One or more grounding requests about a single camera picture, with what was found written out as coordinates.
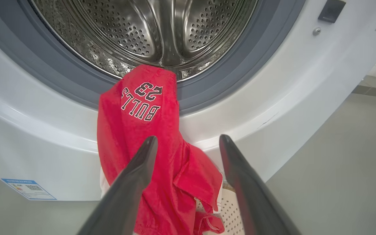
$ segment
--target red shirt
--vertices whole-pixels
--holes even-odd
[[[158,138],[152,180],[143,191],[134,231],[140,235],[192,235],[224,226],[212,214],[196,212],[199,199],[206,212],[217,211],[222,175],[179,132],[179,103],[174,73],[141,65],[100,97],[98,150],[111,185],[145,138]]]

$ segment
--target stainless steel drum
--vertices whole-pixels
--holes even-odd
[[[246,27],[257,0],[33,0],[58,39],[116,78],[139,64],[211,67]]]

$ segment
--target gray rubber seal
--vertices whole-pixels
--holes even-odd
[[[205,108],[236,91],[273,55],[305,0],[260,0],[230,51],[212,68],[178,84],[181,114]],[[0,48],[58,93],[98,108],[117,80],[81,61],[49,31],[27,0],[0,0]]]

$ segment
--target scratch mark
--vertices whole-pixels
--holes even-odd
[[[275,113],[274,116],[272,116],[272,117],[271,117],[270,119],[268,119],[266,122],[262,123],[262,125],[260,125],[260,126],[257,128],[257,130],[258,130],[259,128],[261,128],[263,125],[267,124],[271,119],[273,119],[276,115],[278,115],[278,113],[279,113],[279,112]]]

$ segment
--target gray floor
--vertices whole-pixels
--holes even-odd
[[[350,95],[267,185],[304,235],[376,235],[376,97]],[[73,235],[96,205],[32,202],[0,181],[0,235]]]
[[[0,180],[0,235],[74,235],[97,204],[29,201]]]
[[[376,97],[350,95],[267,185],[303,234],[376,234]]]

